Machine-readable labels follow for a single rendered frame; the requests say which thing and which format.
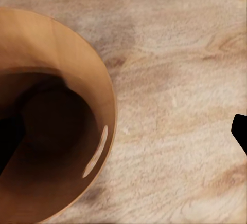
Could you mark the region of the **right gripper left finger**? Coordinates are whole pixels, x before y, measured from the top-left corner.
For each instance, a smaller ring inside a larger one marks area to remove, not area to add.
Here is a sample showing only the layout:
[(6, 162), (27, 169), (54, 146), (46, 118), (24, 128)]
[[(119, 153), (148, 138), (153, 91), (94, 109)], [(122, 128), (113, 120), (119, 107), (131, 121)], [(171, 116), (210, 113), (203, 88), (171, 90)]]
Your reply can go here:
[(0, 175), (26, 134), (22, 114), (0, 120)]

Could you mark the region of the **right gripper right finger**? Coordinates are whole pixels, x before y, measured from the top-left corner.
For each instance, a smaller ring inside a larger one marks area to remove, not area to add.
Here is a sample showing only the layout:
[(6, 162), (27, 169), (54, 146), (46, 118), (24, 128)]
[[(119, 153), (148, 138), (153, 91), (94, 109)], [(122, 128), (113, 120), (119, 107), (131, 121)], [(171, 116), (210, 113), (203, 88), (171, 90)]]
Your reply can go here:
[(236, 114), (233, 119), (231, 132), (247, 154), (247, 116)]

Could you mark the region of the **trash can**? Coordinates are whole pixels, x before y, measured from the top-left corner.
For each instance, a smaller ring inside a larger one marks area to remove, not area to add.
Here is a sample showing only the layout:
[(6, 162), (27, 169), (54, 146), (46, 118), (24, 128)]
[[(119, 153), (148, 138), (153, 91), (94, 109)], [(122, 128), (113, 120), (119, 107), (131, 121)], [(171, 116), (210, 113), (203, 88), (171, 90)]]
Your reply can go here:
[[(42, 224), (97, 180), (117, 129), (111, 76), (96, 50), (60, 21), (0, 7), (0, 120), (26, 134), (0, 175), (0, 224)], [(108, 128), (103, 151), (91, 172)]]

